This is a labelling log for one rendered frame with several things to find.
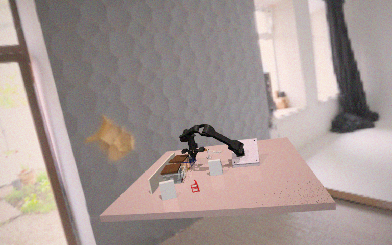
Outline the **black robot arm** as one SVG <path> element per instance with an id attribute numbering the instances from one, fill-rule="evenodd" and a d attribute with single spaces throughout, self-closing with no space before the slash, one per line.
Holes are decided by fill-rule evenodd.
<path id="1" fill-rule="evenodd" d="M 204 127 L 202 133 L 198 131 L 199 128 L 201 127 Z M 188 143 L 195 142 L 194 137 L 196 135 L 194 133 L 199 133 L 201 136 L 213 137 L 218 141 L 226 144 L 228 146 L 228 149 L 233 151 L 237 157 L 245 156 L 245 152 L 243 148 L 244 144 L 242 142 L 238 140 L 231 140 L 223 136 L 222 134 L 216 132 L 214 127 L 210 126 L 209 124 L 195 125 L 190 129 L 185 129 L 183 131 L 183 134 L 179 136 L 180 141 L 188 142 Z"/>

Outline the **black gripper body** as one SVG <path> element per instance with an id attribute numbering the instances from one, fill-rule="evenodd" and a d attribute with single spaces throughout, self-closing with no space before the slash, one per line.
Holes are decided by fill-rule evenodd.
<path id="1" fill-rule="evenodd" d="M 196 145 L 195 145 L 195 142 L 188 143 L 188 146 L 189 146 L 189 149 L 183 149 L 183 150 L 181 151 L 182 154 L 185 154 L 186 152 L 192 153 L 193 151 L 194 151 L 194 153 L 203 152 L 203 151 L 205 150 L 204 147 L 199 147 L 198 149 L 196 149 L 197 147 L 196 147 Z M 192 151 L 191 151 L 191 150 L 192 150 Z"/>

